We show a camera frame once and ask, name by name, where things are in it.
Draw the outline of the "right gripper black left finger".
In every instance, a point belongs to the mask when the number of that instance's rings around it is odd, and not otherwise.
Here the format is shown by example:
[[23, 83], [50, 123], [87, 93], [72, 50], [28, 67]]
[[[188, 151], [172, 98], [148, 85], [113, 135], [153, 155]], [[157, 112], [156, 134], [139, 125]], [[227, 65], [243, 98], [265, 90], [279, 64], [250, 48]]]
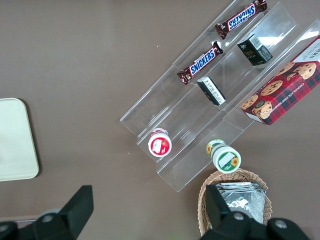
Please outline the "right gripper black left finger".
[[83, 185], [59, 212], [40, 216], [19, 230], [19, 240], [76, 240], [94, 210], [93, 187]]

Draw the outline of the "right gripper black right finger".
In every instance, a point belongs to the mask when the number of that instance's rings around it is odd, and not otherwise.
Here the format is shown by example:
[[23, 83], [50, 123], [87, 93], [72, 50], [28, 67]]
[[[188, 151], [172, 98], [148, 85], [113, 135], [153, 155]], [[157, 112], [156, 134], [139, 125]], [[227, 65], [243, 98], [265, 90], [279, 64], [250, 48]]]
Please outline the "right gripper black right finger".
[[206, 210], [212, 228], [202, 240], [265, 240], [267, 227], [239, 211], [231, 211], [219, 190], [207, 185]]

